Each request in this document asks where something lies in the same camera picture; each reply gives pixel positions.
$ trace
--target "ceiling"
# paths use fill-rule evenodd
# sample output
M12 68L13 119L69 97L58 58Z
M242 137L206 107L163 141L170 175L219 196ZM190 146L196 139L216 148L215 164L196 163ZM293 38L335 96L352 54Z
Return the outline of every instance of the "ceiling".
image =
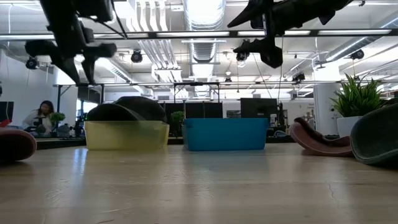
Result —
M0 0L0 34L34 34L46 32L47 20L41 10L40 5L37 4L2 4L3 0ZM245 1L226 0L226 9L223 19L223 30L228 30L226 25L229 21L232 21L245 7ZM325 26L321 25L318 19L309 21L303 25L301 29L368 29L374 28L380 20L386 16L395 13L398 17L398 1L378 1L368 0L367 4L363 7L358 6L358 2L352 3L350 6L345 7L341 11L336 13L336 16ZM173 9L178 6L182 6L181 0L167 0L166 1L166 21L170 31L185 30L184 23L184 12L175 11ZM90 27L94 32L109 32L107 28L101 24L95 24L94 22L83 20L85 26ZM110 24L111 27L116 30L120 30L117 23ZM242 24L234 27L236 30L250 30L249 23ZM293 75L293 72L289 71L294 68L297 64L303 61L303 59L314 55L316 52L329 52L337 47L341 46L345 42L349 41L349 37L300 37L300 38L278 38L276 39L276 45L281 47L284 53L284 64L282 67L273 69L262 63L259 55L251 54L246 60L246 66L238 68L232 49L237 47L242 39L225 39L225 43L219 44L217 64L213 69L213 78L211 80L223 81L226 72L231 72L232 81L236 82L251 82L265 80L279 80L281 75L286 75L287 78ZM152 78L152 62L146 57L145 52L143 61L141 63L132 63L130 60L132 51L139 49L139 44L136 40L116 40L116 41L104 41L114 42L118 46L118 52L114 56L113 61L119 65L129 76L131 76L137 82L154 82ZM173 52L178 62L178 66L182 70L182 78L188 79L190 74L192 75L190 65L190 54L187 44L183 44L180 39L171 40ZM371 71L378 67L398 59L398 49L396 45L398 39L396 37L383 37L365 47L362 50L365 53L365 58L355 62L356 65L352 66L351 60L340 60L340 72L353 74L361 73L365 71ZM9 56L18 58L19 60L26 60L27 55L24 52L24 42L0 42L0 47L5 49ZM383 50L389 49L383 54L378 54ZM40 58L41 62L50 62L49 58ZM300 70L306 74L307 79L312 77L312 66L311 63L303 63L300 66ZM393 75L398 73L397 67L389 67L388 70L382 70L381 72L375 73L374 77L380 75ZM98 83L103 82L114 82L115 78L106 68L102 67L97 63L95 78ZM131 88L123 88L120 91L133 91ZM164 89L155 89L154 91L164 91Z

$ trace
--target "ventilation duct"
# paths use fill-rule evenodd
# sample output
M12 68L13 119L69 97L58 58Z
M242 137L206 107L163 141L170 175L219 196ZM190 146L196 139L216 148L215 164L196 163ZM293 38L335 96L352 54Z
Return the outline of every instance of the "ventilation duct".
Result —
M387 16L385 19L381 20L372 29L396 29L398 28L398 11ZM332 62L341 59L349 54L360 50L361 48L377 41L381 37L356 37L346 42L345 44L339 46L335 50L332 50L326 54L326 61Z
M184 0L185 25L187 30L219 30L223 23L225 12L225 0ZM192 43L190 44L191 61L203 63L192 65L192 73L197 78L209 78L213 73L217 52L216 43ZM198 96L206 96L208 93L199 92L201 87L195 87Z

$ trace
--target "small plant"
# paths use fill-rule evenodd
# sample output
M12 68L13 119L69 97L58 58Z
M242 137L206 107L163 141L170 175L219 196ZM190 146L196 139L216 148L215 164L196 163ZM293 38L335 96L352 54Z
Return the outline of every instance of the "small plant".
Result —
M365 114L382 107L380 91L377 87L380 81L371 80L367 85L362 85L363 79L356 83L355 78L346 74L348 83L342 83L343 91L336 91L337 99L333 107L343 116L364 116Z
M52 113L50 116L50 120L53 124L58 124L64 119L65 119L65 114L59 112Z
M181 126L184 122L184 112L183 111L176 111L171 114L172 122L176 125Z

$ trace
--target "table surface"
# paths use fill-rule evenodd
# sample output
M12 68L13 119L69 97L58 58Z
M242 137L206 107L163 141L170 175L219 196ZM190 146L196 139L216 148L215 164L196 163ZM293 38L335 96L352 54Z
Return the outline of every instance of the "table surface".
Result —
M37 151L0 166L1 223L398 223L398 172L266 151Z

